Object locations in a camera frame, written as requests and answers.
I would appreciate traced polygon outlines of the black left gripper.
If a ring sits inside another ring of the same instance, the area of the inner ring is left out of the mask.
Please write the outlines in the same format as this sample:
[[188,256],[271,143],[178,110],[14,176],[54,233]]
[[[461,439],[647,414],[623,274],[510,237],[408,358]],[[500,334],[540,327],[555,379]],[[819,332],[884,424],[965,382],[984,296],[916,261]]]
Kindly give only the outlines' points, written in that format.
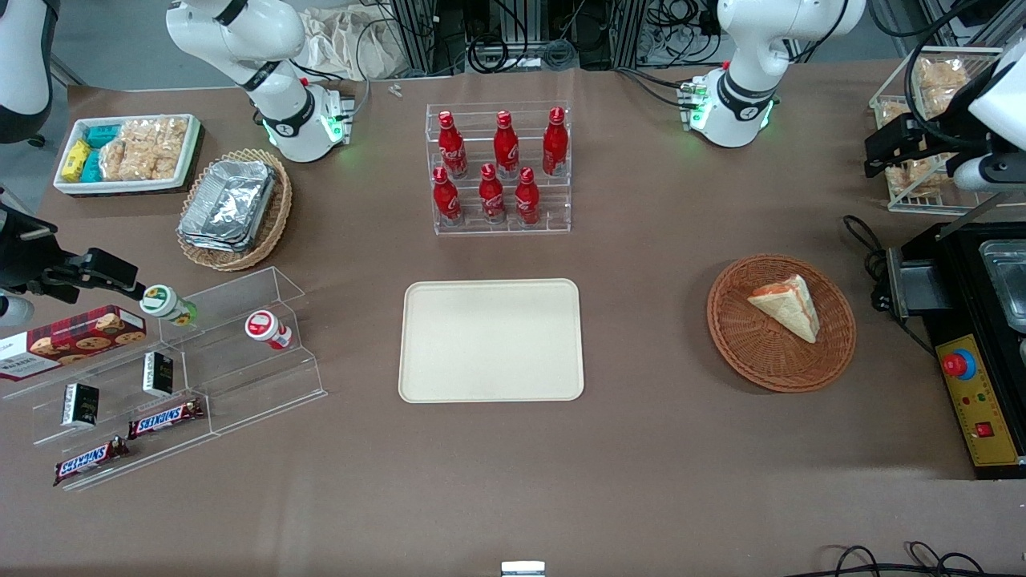
[[959,145],[937,134],[954,138],[954,134],[949,134],[947,122],[941,117],[920,122],[912,113],[898,113],[880,125],[878,154],[875,145],[869,141],[862,143],[865,153],[862,174],[866,179],[873,179],[886,171],[887,167],[898,167],[912,160],[941,154],[959,153]]

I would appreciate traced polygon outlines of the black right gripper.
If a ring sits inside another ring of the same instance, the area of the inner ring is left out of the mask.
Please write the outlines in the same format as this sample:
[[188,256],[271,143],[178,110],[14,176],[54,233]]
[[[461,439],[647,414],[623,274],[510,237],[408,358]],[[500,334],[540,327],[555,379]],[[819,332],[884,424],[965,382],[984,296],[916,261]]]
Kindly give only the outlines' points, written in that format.
[[62,249],[58,227],[46,220],[3,205],[1,230],[1,288],[7,293],[36,293],[74,304],[81,288],[106,288],[133,301],[147,286],[139,270],[106,251]]

